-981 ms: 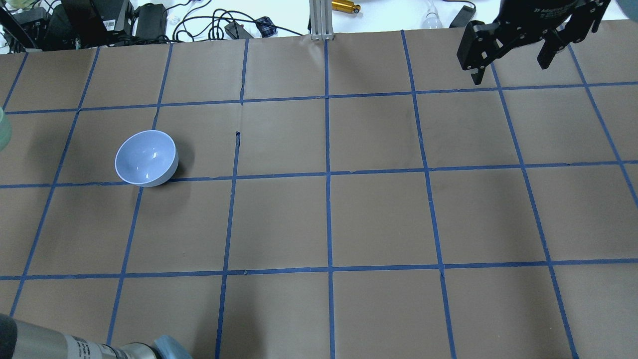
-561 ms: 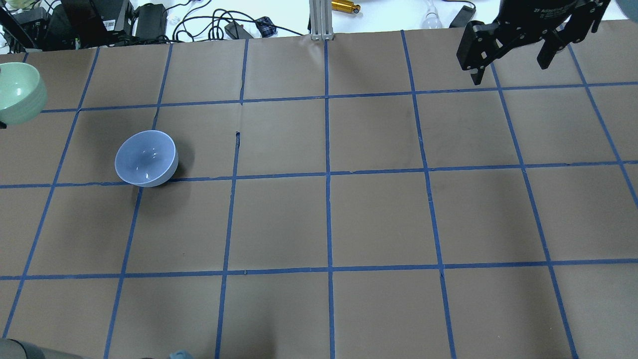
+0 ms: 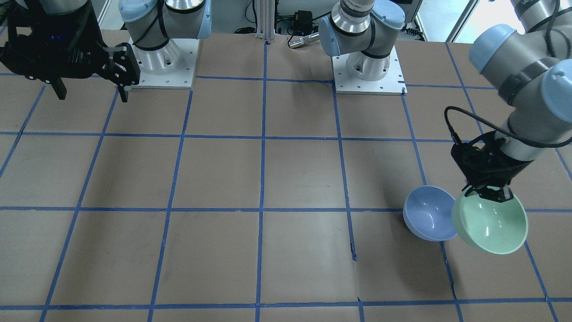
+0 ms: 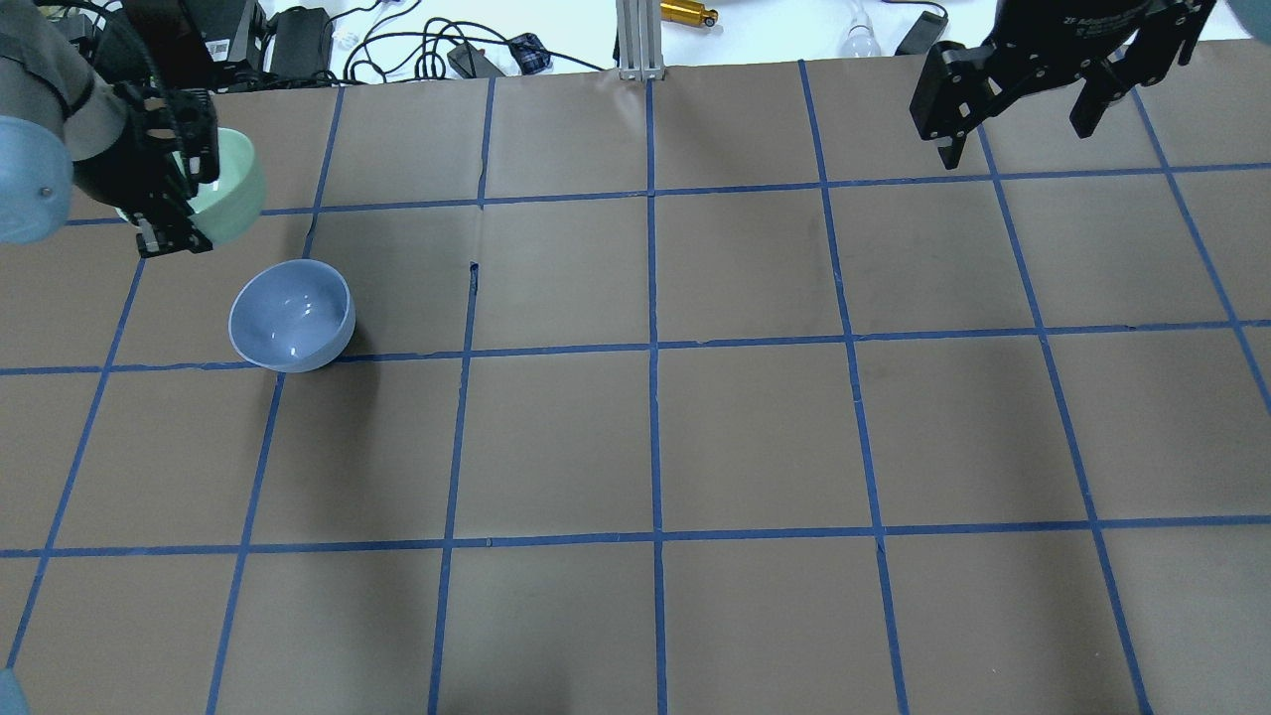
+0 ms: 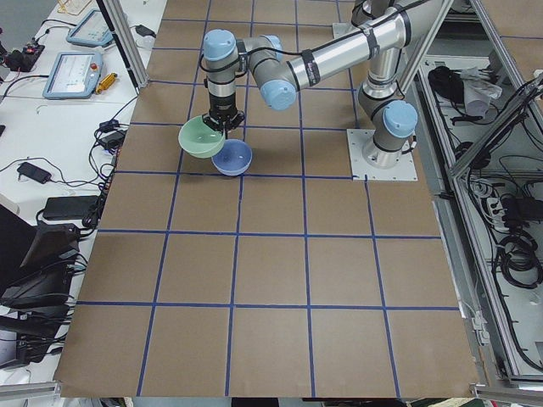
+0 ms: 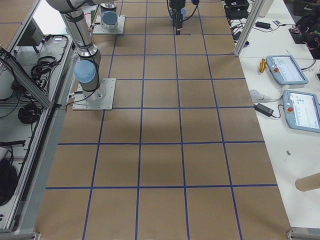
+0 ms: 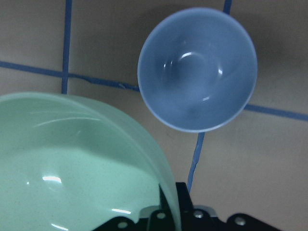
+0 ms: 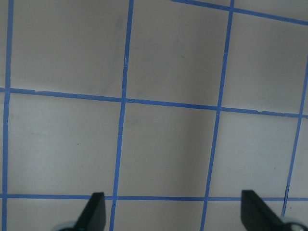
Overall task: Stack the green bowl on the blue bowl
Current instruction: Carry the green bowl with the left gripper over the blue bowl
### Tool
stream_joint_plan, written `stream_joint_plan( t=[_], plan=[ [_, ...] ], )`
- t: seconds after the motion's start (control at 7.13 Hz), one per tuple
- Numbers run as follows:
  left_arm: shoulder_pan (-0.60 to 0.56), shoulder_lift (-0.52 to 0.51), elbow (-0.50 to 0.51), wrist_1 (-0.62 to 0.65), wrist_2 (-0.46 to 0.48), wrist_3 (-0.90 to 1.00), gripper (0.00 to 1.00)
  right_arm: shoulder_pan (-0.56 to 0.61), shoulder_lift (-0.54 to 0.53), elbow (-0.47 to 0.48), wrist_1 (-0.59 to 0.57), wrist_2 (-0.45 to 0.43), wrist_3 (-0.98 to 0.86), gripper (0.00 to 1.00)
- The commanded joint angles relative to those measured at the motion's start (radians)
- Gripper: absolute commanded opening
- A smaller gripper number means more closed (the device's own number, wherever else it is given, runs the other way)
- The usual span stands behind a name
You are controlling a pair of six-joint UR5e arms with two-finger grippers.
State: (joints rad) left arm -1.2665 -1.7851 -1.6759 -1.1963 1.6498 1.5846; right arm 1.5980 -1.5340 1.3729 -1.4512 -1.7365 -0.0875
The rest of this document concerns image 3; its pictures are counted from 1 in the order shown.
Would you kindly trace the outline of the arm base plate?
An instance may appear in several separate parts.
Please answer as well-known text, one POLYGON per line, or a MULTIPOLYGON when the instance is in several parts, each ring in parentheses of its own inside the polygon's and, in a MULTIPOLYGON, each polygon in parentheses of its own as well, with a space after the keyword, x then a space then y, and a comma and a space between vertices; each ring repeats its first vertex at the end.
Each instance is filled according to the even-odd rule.
POLYGON ((396 47, 382 59, 361 52, 334 56, 332 69, 338 94, 405 95, 408 92, 396 47))
POLYGON ((165 47, 144 51, 133 47, 140 69, 133 89, 192 89, 201 41, 170 39, 165 47))

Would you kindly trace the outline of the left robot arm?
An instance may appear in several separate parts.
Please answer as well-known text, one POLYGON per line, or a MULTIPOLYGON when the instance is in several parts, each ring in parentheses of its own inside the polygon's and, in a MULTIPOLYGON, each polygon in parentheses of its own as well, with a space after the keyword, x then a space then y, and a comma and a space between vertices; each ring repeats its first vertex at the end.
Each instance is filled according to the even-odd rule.
MULTIPOLYGON (((451 155, 466 178, 463 196, 503 203, 514 198, 513 177, 546 148, 560 148, 571 130, 571 2, 514 0, 525 28, 506 24, 484 31, 473 43, 469 60, 496 90, 512 114, 502 127, 479 118, 492 131, 463 143, 445 117, 454 145, 451 155)), ((323 51, 347 55, 349 76, 380 81, 405 23, 403 9, 390 0, 341 0, 320 18, 323 51)))

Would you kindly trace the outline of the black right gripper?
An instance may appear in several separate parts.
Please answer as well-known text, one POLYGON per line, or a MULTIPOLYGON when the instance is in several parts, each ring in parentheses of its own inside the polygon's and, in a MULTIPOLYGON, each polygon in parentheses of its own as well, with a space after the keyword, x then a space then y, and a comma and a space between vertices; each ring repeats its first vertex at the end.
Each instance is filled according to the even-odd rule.
POLYGON ((90 2, 17 2, 7 18, 1 63, 11 72, 50 85, 65 100, 65 79, 101 74, 116 84, 122 102, 141 71, 130 43, 107 47, 90 2))

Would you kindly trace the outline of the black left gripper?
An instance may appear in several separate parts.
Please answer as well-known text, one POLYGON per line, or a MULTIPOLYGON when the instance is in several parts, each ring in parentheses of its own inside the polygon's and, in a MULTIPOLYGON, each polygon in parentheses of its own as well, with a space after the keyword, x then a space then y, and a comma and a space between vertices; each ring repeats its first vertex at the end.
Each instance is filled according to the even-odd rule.
POLYGON ((463 196, 478 196, 497 203, 513 200, 509 185, 532 162, 506 155, 501 150, 506 140, 496 138, 495 132, 482 134, 468 142, 462 141, 456 132, 452 132, 451 137, 454 140, 452 159, 466 181, 463 196))

